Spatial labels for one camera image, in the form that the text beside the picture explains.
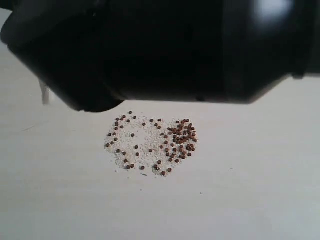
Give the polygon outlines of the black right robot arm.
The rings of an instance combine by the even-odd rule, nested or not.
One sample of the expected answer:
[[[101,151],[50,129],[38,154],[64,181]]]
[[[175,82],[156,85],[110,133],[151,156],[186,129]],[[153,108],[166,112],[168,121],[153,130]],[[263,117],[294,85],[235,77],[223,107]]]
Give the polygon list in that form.
[[[250,104],[320,74],[317,0],[3,0],[0,39],[76,111]]]

